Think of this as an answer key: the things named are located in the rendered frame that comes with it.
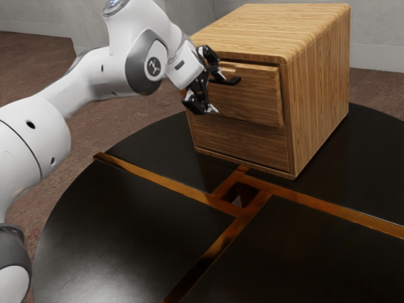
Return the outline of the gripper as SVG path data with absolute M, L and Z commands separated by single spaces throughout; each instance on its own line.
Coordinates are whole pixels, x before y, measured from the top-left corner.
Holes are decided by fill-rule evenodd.
M 206 70 L 217 81 L 225 81 L 219 66 L 220 58 L 217 53 L 208 45 L 202 45 L 197 48 L 198 54 L 202 56 L 204 62 L 207 63 Z M 219 111 L 208 100 L 208 82 L 209 73 L 202 72 L 189 85 L 185 96 L 181 102 L 186 109 L 190 110 L 194 115 L 218 114 Z

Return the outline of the wooden drawer with black handle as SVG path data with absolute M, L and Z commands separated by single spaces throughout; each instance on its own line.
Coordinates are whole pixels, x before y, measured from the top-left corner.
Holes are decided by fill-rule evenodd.
M 241 79 L 234 86 L 208 84 L 209 101 L 221 116 L 283 126 L 280 73 L 276 66 L 223 61 L 220 67 L 226 78 Z

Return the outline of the wooden drawer cabinet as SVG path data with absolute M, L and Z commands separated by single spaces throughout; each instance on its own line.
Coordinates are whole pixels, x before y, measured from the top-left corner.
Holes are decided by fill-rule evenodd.
M 244 4 L 191 36 L 220 63 L 276 66 L 283 126 L 188 114 L 196 150 L 295 179 L 348 113 L 350 6 Z

